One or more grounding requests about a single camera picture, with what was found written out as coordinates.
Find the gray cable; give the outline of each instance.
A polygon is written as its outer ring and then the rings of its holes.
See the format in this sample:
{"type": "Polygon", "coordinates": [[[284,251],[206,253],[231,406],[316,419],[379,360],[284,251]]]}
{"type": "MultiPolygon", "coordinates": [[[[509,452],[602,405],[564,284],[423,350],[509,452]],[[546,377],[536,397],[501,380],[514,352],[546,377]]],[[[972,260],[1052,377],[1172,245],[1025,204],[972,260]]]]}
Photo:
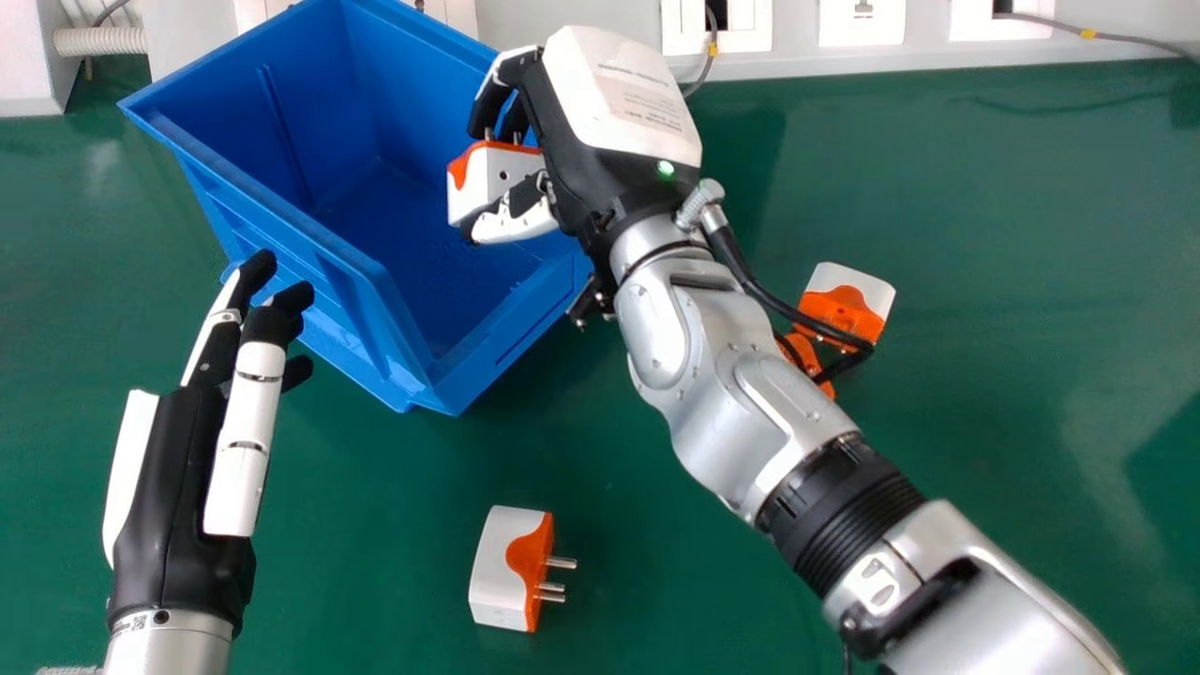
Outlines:
{"type": "Polygon", "coordinates": [[[704,59],[704,67],[700,71],[700,77],[688,89],[683,90],[684,98],[690,97],[704,85],[704,80],[708,79],[708,71],[713,67],[713,60],[716,59],[716,54],[713,53],[713,46],[716,44],[716,14],[713,13],[713,8],[708,6],[708,2],[704,2],[704,14],[708,16],[708,25],[712,26],[712,30],[708,32],[708,56],[704,59]]]}
{"type": "Polygon", "coordinates": [[[1177,44],[1171,44],[1170,42],[1163,42],[1162,40],[1152,40],[1150,37],[1138,37],[1136,35],[1121,35],[1117,32],[1100,32],[1098,30],[1080,28],[1078,25],[1056,22],[1054,19],[1048,19],[1045,17],[1039,17],[1037,14],[1025,14],[1021,12],[1002,12],[992,14],[992,17],[997,19],[1016,19],[1021,22],[1048,25],[1050,28],[1064,30],[1067,32],[1074,32],[1075,35],[1085,40],[1108,40],[1109,42],[1129,42],[1133,44],[1145,44],[1146,47],[1154,47],[1164,52],[1170,52],[1176,56],[1182,56],[1192,61],[1193,64],[1200,66],[1200,54],[1194,54],[1177,44]]]}
{"type": "Polygon", "coordinates": [[[96,20],[91,22],[91,28],[100,28],[100,25],[104,23],[108,19],[108,17],[113,16],[113,12],[120,10],[121,7],[128,4],[130,0],[116,0],[116,2],[113,2],[112,5],[104,7],[104,11],[101,12],[98,17],[96,17],[96,20]]]}

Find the black rubber joint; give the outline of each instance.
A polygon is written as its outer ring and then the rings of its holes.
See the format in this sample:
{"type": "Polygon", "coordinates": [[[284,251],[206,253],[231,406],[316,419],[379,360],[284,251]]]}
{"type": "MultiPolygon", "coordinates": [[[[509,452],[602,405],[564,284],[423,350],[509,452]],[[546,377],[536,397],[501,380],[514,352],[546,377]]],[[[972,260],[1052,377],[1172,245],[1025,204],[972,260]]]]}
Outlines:
{"type": "Polygon", "coordinates": [[[793,468],[756,524],[824,598],[854,561],[923,503],[900,470],[856,434],[830,441],[793,468]]]}

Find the bin bottom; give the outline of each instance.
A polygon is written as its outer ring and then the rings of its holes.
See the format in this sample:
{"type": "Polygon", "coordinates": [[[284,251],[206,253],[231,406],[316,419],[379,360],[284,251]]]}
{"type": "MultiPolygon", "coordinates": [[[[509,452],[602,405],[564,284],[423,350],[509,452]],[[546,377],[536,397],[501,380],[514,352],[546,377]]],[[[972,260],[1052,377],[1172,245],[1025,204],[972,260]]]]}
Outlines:
{"type": "Polygon", "coordinates": [[[540,259],[515,245],[478,247],[446,222],[445,186],[420,185],[383,160],[313,216],[391,273],[433,358],[479,327],[540,259]]]}

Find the white flexible conduit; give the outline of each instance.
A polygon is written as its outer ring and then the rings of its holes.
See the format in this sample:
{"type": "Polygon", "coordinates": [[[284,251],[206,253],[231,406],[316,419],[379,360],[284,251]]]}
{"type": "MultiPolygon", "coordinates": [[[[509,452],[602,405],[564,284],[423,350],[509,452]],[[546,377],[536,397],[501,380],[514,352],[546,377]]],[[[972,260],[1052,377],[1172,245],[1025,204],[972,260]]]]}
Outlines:
{"type": "Polygon", "coordinates": [[[108,56],[145,54],[146,36],[140,28],[62,28],[54,31],[60,56],[108,56]]]}

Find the robotic arm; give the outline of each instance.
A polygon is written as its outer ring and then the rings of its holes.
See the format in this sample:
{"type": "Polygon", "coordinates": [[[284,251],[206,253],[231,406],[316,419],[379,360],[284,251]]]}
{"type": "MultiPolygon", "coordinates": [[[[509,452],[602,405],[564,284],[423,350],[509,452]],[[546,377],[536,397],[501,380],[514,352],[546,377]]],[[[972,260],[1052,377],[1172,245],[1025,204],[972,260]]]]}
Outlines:
{"type": "MultiPolygon", "coordinates": [[[[497,58],[468,132],[481,143],[450,166],[451,222],[480,244],[551,221],[578,240],[595,276],[572,317],[616,316],[634,386],[680,464],[779,549],[856,656],[889,673],[1123,671],[1096,628],[953,506],[926,500],[822,392],[877,331],[800,313],[754,280],[659,53],[564,28],[544,49],[497,58]],[[529,125],[540,154],[520,145],[529,125]],[[788,363],[764,307],[841,360],[788,363]]],[[[890,287],[853,275],[842,285],[858,299],[890,306],[890,287]]]]}
{"type": "Polygon", "coordinates": [[[220,675],[254,585],[250,537],[280,395],[312,375],[287,359],[313,300],[300,282],[250,309],[275,275],[259,251],[230,275],[180,387],[130,393],[102,528],[113,568],[107,675],[220,675]]]}

